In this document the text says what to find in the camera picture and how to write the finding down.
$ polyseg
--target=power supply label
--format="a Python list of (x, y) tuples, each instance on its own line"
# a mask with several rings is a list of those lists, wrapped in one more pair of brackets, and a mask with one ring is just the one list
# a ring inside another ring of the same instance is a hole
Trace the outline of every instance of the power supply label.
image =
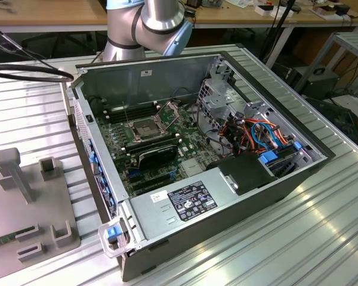
[(202, 181), (169, 192), (168, 198), (183, 222), (217, 207)]

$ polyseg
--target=aluminum extrusion table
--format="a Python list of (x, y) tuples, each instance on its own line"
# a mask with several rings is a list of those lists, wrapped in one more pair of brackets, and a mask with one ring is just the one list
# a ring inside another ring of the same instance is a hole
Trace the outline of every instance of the aluminum extrusion table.
[[(330, 48), (334, 43), (337, 43), (341, 46), (340, 50), (334, 55), (331, 61), (328, 64), (328, 68), (333, 70), (336, 66), (338, 60), (342, 57), (343, 53), (348, 51), (353, 53), (358, 57), (358, 33), (333, 33), (330, 35), (329, 39), (326, 41), (322, 49), (317, 54), (316, 58), (313, 60), (312, 64), (306, 70), (300, 81), (297, 83), (294, 88), (296, 91), (302, 90), (308, 78), (315, 71), (316, 67), (321, 63), (324, 56), (329, 52)], [(358, 93), (358, 84), (354, 89), (354, 94)]]
[[(0, 285), (353, 285), (358, 283), (358, 147), (246, 49), (225, 50), (337, 155), (281, 202), (123, 283), (102, 251), (101, 224), (77, 156), (59, 86), (0, 79), (0, 148), (16, 146), (23, 163), (63, 161), (81, 246), (0, 279)], [(51, 60), (69, 72), (92, 57)], [(252, 100), (254, 93), (236, 83)]]

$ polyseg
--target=blue plastic latch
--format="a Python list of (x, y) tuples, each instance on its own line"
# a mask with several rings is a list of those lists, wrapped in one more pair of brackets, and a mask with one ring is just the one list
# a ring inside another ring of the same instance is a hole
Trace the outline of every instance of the blue plastic latch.
[(297, 149), (297, 151), (300, 150), (300, 149), (303, 147), (303, 146), (302, 146), (299, 142), (297, 142), (297, 141), (294, 142), (293, 146)]
[(90, 163), (93, 163), (93, 160), (94, 160), (94, 151), (92, 151), (92, 152), (90, 153), (89, 162), (90, 162)]
[(260, 156), (260, 159), (264, 164), (271, 162), (277, 158), (278, 158), (278, 156), (273, 151), (261, 153), (261, 156)]
[(116, 238), (122, 234), (122, 229), (121, 229), (121, 226), (119, 226), (119, 225), (108, 228), (106, 231), (107, 231), (107, 235), (108, 235), (107, 240), (110, 243), (116, 241)]

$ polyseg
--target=cable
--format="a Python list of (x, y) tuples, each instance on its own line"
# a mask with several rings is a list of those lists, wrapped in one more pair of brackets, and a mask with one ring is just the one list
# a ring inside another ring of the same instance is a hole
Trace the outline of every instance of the cable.
[(40, 72), (40, 73), (53, 74), (56, 76), (63, 76), (61, 78), (31, 77), (31, 76), (16, 76), (14, 74), (0, 73), (0, 77), (4, 79), (25, 80), (31, 82), (71, 82), (74, 79), (74, 77), (70, 73), (66, 73), (65, 71), (57, 70), (57, 69), (49, 69), (47, 67), (26, 66), (22, 64), (0, 64), (0, 70), (15, 70), (20, 72)]
[(342, 57), (342, 59), (340, 59), (340, 61), (335, 65), (333, 72), (335, 72), (337, 67), (342, 63), (342, 61), (347, 57), (347, 55), (348, 55), (348, 52), (346, 52), (345, 55)]
[(51, 69), (57, 70), (57, 68), (55, 68), (54, 66), (51, 66), (50, 64), (44, 62), (43, 60), (36, 58), (35, 56), (33, 56), (31, 53), (27, 52), (25, 49), (23, 49), (22, 46), (20, 46), (18, 43), (16, 43), (14, 40), (12, 40), (10, 37), (8, 37), (6, 34), (4, 34), (1, 30), (0, 30), (0, 35), (11, 45), (13, 45), (15, 48), (17, 48), (19, 51), (22, 51), (24, 54), (28, 55), (30, 58), (34, 59), (35, 61), (39, 61), (42, 64), (45, 64), (47, 67), (50, 67)]
[[(265, 123), (267, 125), (270, 125), (270, 126), (274, 126), (274, 127), (277, 127), (274, 123), (271, 123), (269, 121), (259, 121), (257, 119), (254, 119), (254, 118), (246, 118), (245, 119), (246, 122), (250, 122), (250, 123)], [(283, 145), (286, 145), (288, 143), (288, 140), (286, 140), (282, 134), (281, 134), (281, 131), (280, 131), (280, 128), (278, 128), (278, 130), (275, 130), (274, 133), (276, 134), (278, 140), (283, 144)]]
[[(14, 40), (12, 40), (10, 37), (8, 37), (6, 34), (4, 34), (2, 31), (0, 31), (1, 37), (3, 37), (7, 42), (9, 42), (12, 46), (17, 48), (19, 51), (26, 54), (29, 58), (32, 58), (36, 61), (39, 61), (40, 63), (46, 65), (47, 67), (38, 67), (38, 66), (27, 66), (27, 65), (21, 65), (21, 64), (0, 64), (0, 71), (3, 70), (14, 70), (19, 72), (40, 72), (40, 73), (46, 73), (51, 74), (55, 76), (61, 76), (58, 78), (55, 77), (33, 77), (33, 76), (18, 76), (14, 74), (4, 74), (0, 73), (0, 78), (4, 79), (13, 79), (13, 80), (25, 80), (25, 81), (32, 81), (32, 82), (71, 82), (74, 77), (70, 73), (66, 73), (65, 71), (61, 71), (54, 66), (51, 66), (50, 64), (44, 62), (43, 60), (36, 58), (31, 54), (31, 52), (28, 52), (26, 49), (23, 49), (18, 43), (16, 43)], [(8, 52), (10, 54), (13, 54), (14, 52), (7, 49), (6, 47), (2, 46), (0, 44), (0, 49)]]
[[(353, 64), (354, 61), (355, 61), (355, 59), (354, 59), (353, 61), (351, 61), (351, 63), (350, 63), (350, 64), (348, 65), (348, 67), (346, 68), (346, 71), (341, 75), (340, 78), (344, 77), (347, 73), (351, 72), (352, 70), (355, 70), (355, 69), (358, 68), (358, 66), (357, 66), (357, 67), (353, 67), (353, 68), (350, 69), (350, 70), (347, 70), (347, 69)], [(336, 94), (336, 91), (339, 90), (339, 89), (343, 89), (344, 92), (347, 91), (346, 94), (349, 94), (349, 93), (350, 93), (350, 91), (347, 89), (347, 87), (345, 87), (345, 88), (338, 88), (337, 90), (334, 91), (334, 88), (337, 86), (337, 84), (338, 84), (338, 81), (335, 82), (334, 86), (333, 86), (332, 89), (329, 91), (329, 93), (331, 93), (332, 95), (335, 95), (335, 94)]]
[(252, 134), (252, 138), (253, 140), (258, 144), (258, 145), (261, 145), (263, 146), (266, 150), (269, 150), (268, 146), (266, 146), (266, 144), (260, 142), (257, 138), (256, 138), (256, 135), (255, 135), (255, 125), (257, 123), (253, 124), (253, 126), (251, 127), (251, 134)]
[(23, 48), (23, 49), (24, 49), (25, 51), (31, 53), (31, 54), (34, 54), (34, 55), (37, 55), (37, 56), (41, 57), (43, 60), (46, 60), (46, 59), (47, 59), (47, 58), (45, 58), (42, 54), (39, 54), (39, 53), (37, 53), (37, 52), (30, 51), (30, 50), (28, 50), (28, 49), (26, 49), (26, 48)]
[(345, 88), (347, 88), (349, 85), (351, 85), (351, 82), (355, 79), (356, 77), (356, 73), (357, 73), (357, 69), (358, 69), (358, 62), (357, 62), (357, 66), (356, 66), (356, 69), (354, 71), (354, 74), (353, 76), (351, 77), (350, 81), (348, 82), (348, 84), (346, 84)]
[(267, 37), (265, 38), (263, 45), (261, 46), (260, 54), (263, 52), (263, 49), (264, 49), (264, 47), (265, 47), (265, 44), (266, 44), (266, 42), (268, 41), (269, 34), (270, 34), (270, 32), (272, 31), (272, 29), (273, 29), (273, 27), (274, 27), (274, 24), (275, 24), (275, 22), (276, 22), (276, 20), (277, 20), (277, 15), (279, 14), (279, 10), (280, 10), (280, 2), (279, 2), (279, 5), (277, 6), (277, 11), (276, 11), (276, 15), (275, 15), (275, 17), (274, 17), (274, 19), (273, 19), (272, 26), (271, 26), (271, 28), (270, 28), (269, 31), (268, 31), (268, 35), (267, 35)]
[(349, 83), (346, 85), (346, 87), (347, 87), (348, 85), (352, 85), (352, 84), (354, 83), (354, 81), (356, 80), (356, 78), (358, 77), (358, 74), (357, 74), (357, 76), (356, 76), (357, 69), (358, 69), (358, 63), (357, 63), (356, 70), (354, 71), (353, 77), (351, 78), (351, 81), (349, 81)]
[(228, 148), (228, 150), (231, 150), (231, 147), (229, 147), (228, 145), (226, 145), (226, 144), (224, 144), (224, 143), (221, 143), (221, 142), (219, 142), (219, 141), (217, 141), (217, 140), (215, 140), (215, 139), (213, 139), (213, 138), (208, 137), (208, 136), (203, 132), (203, 130), (200, 128), (200, 124), (199, 124), (199, 112), (200, 112), (200, 104), (197, 105), (197, 112), (196, 112), (196, 123), (197, 123), (197, 129), (199, 130), (199, 132), (200, 132), (203, 136), (207, 137), (209, 140), (214, 141), (214, 142), (220, 144), (221, 146)]
[(181, 87), (177, 88), (176, 90), (174, 90), (174, 92), (173, 92), (172, 95), (171, 95), (171, 98), (174, 98), (174, 97), (175, 97), (175, 94), (176, 94), (180, 89), (184, 89), (184, 90), (187, 91), (189, 94), (191, 94), (191, 92), (189, 91), (188, 88), (185, 88), (184, 86), (181, 86)]
[(260, 52), (260, 56), (259, 59), (261, 61), (263, 61), (264, 57), (266, 56), (267, 50), (269, 49), (269, 43), (271, 43), (273, 40), (276, 41), (276, 38), (278, 37), (279, 33), (281, 32), (281, 28), (282, 28), (282, 24), (285, 22), (286, 17), (288, 16), (291, 7), (294, 5), (295, 0), (289, 0), (288, 4), (285, 8), (284, 13), (281, 16), (280, 21), (278, 22), (276, 28), (274, 29), (274, 31), (270, 31), (268, 37), (266, 38), (264, 45), (263, 45), (263, 50)]
[(343, 15), (341, 15), (341, 17), (342, 17), (342, 25), (341, 25), (341, 28), (342, 28), (345, 24), (345, 17)]
[(90, 63), (91, 63), (91, 64), (94, 63), (94, 62), (97, 60), (97, 58), (99, 58), (100, 55), (101, 55), (103, 52), (104, 52), (104, 49), (103, 49), (102, 51), (100, 51), (100, 52), (98, 53), (98, 55), (96, 55), (95, 58), (94, 58)]

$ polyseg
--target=power cord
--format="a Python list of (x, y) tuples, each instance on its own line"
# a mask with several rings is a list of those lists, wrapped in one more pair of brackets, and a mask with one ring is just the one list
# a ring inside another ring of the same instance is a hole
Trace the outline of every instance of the power cord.
[(345, 88), (347, 88), (349, 85), (352, 85), (355, 81), (355, 78), (356, 78), (356, 74), (357, 74), (357, 69), (358, 69), (358, 62), (357, 62), (357, 66), (356, 66), (356, 69), (354, 71), (354, 74), (353, 76), (351, 77), (350, 81), (348, 82), (348, 84), (346, 84)]
[[(0, 30), (0, 36), (3, 39), (5, 39), (8, 43), (10, 43), (14, 48), (16, 48), (17, 50), (26, 54), (29, 58), (39, 61), (40, 63), (47, 66), (47, 68), (46, 68), (46, 67), (26, 66), (26, 65), (21, 65), (21, 64), (0, 64), (0, 71), (13, 70), (13, 71), (19, 71), (19, 72), (40, 72), (40, 73), (46, 73), (46, 74), (51, 74), (51, 75), (55, 75), (55, 76), (61, 76), (58, 78), (55, 78), (55, 77), (32, 77), (32, 76), (17, 76), (17, 75), (13, 75), (13, 74), (0, 73), (1, 78), (14, 79), (14, 80), (25, 80), (25, 81), (32, 81), (32, 82), (71, 82), (74, 79), (74, 77), (70, 73), (61, 71), (61, 70), (55, 68), (54, 66), (51, 66), (50, 64), (46, 63), (42, 59), (36, 58), (32, 54), (37, 54), (37, 53), (28, 52), (26, 49), (24, 49), (17, 42), (12, 40), (9, 36), (7, 36), (1, 30)], [(4, 47), (1, 44), (0, 44), (0, 49), (2, 51), (9, 53), (9, 54), (16, 53), (16, 52)]]
[[(271, 26), (271, 28), (270, 28), (269, 31), (268, 31), (267, 37), (265, 38), (263, 45), (261, 46), (260, 54), (263, 52), (263, 49), (265, 48), (265, 46), (266, 46), (266, 44), (267, 44), (269, 34), (271, 33), (271, 31), (272, 31), (272, 29), (273, 29), (273, 27), (274, 27), (274, 24), (275, 24), (275, 22), (276, 22), (276, 20), (277, 20), (277, 15), (279, 14), (279, 10), (280, 10), (280, 2), (279, 2), (279, 5), (277, 6), (277, 11), (276, 11), (276, 15), (275, 15), (275, 17), (274, 17), (274, 19), (273, 19), (272, 26)], [(274, 46), (276, 46), (276, 41), (274, 42), (274, 44), (273, 44), (273, 46), (272, 46), (272, 50), (274, 49)], [(265, 57), (264, 61), (266, 60), (266, 58), (269, 57), (269, 55), (271, 54), (271, 51), (270, 51), (269, 54)]]

